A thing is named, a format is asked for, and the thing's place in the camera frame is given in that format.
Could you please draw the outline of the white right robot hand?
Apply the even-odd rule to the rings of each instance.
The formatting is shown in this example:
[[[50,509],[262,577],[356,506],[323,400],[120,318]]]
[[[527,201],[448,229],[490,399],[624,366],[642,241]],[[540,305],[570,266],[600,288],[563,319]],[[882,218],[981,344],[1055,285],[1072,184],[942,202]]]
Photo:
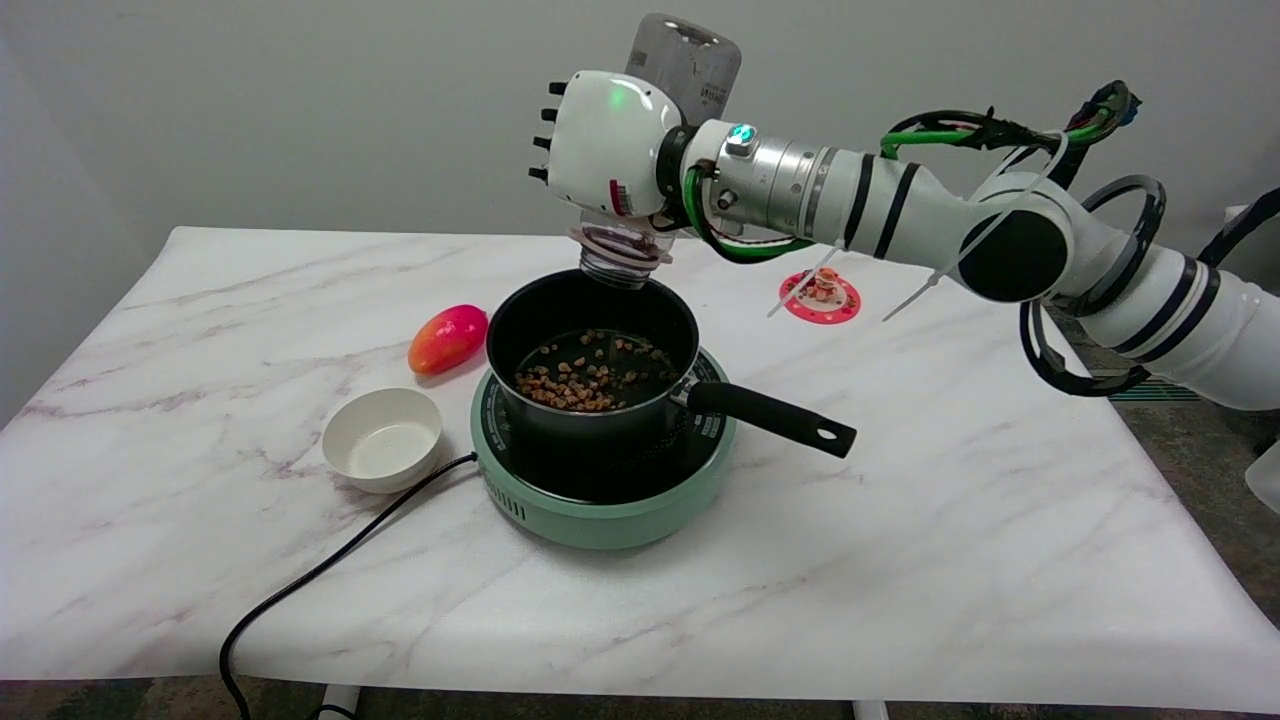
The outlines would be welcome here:
[[[654,85],[604,70],[579,70],[548,85],[557,100],[541,109],[547,137],[534,140],[545,161],[527,176],[559,200],[617,218],[662,211],[671,191],[660,186],[664,142],[685,127],[678,105]]]

